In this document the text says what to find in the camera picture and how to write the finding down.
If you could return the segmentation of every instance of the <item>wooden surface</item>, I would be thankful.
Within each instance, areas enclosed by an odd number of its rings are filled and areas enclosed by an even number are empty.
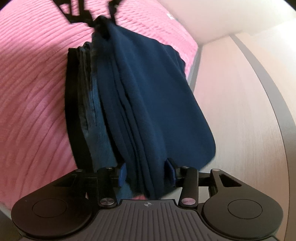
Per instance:
[[[220,168],[275,199],[284,211],[277,234],[284,240],[289,180],[280,129],[258,77],[230,37],[203,46],[194,95],[217,146],[202,171]]]
[[[263,47],[257,45],[250,35],[241,33],[236,36],[248,47],[249,50],[252,51],[254,56],[271,76],[294,120],[294,126],[289,125],[284,121],[281,127],[283,140],[286,139],[285,149],[287,154],[290,188],[285,241],[294,241],[296,229],[296,76],[295,73],[289,72],[291,69],[288,69],[287,65],[285,66],[279,59],[277,59],[274,52],[268,52]]]

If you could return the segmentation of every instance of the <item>black strap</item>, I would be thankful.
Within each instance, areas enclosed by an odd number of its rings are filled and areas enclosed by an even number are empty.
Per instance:
[[[70,48],[68,51],[68,63],[65,83],[65,116],[72,153],[79,169],[86,172],[94,172],[91,155],[84,138],[77,99],[78,67],[79,60],[77,49]]]
[[[116,24],[115,14],[117,12],[117,8],[122,0],[112,0],[108,3],[109,13],[111,16],[111,20],[114,24]]]

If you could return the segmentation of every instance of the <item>pink pillow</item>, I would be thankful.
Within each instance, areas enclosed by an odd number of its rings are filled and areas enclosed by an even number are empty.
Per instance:
[[[86,9],[107,15],[107,0],[88,0]],[[116,18],[175,48],[188,75],[197,44],[156,0],[126,0]],[[69,24],[51,0],[12,0],[0,11],[0,32],[0,202],[12,208],[76,169],[64,113],[67,51],[91,41],[92,29]]]

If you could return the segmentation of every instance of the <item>black robotic base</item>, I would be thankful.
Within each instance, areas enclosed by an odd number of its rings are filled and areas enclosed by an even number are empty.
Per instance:
[[[265,240],[274,237],[282,220],[279,204],[267,195],[219,170],[166,164],[166,178],[183,187],[174,200],[116,201],[119,168],[97,173],[75,170],[20,199],[12,220],[29,240]],[[210,198],[198,203],[198,185]]]

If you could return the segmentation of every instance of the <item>black clip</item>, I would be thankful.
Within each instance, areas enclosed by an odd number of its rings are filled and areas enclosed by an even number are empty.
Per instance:
[[[117,11],[117,7],[120,4],[122,0],[112,0],[108,3],[108,8],[111,16],[111,20],[114,24],[116,24],[115,21],[115,14]],[[72,5],[71,5],[71,0],[53,0],[53,2],[57,5],[59,10],[62,12],[62,14],[66,17],[66,19],[70,23],[87,23],[89,27],[94,28],[95,24],[92,18],[92,15],[89,10],[84,9],[84,0],[78,0],[79,4],[79,15],[75,16],[72,15]],[[68,4],[70,13],[64,13],[63,10],[61,9],[61,5],[63,4]]]
[[[109,8],[109,13],[110,13],[110,16],[111,16],[111,20],[114,24],[116,24],[116,21],[115,21],[115,14],[117,12],[117,8],[120,4],[122,0],[112,0],[108,3],[108,8]]]
[[[94,27],[94,21],[90,11],[84,9],[84,0],[78,0],[78,4],[79,4],[78,16],[72,15],[71,0],[53,0],[53,2],[57,5],[59,10],[63,13],[63,15],[66,17],[66,19],[70,23],[87,23],[89,27],[92,27],[92,28]],[[63,4],[69,5],[70,13],[63,12],[63,10],[61,9],[61,5]]]

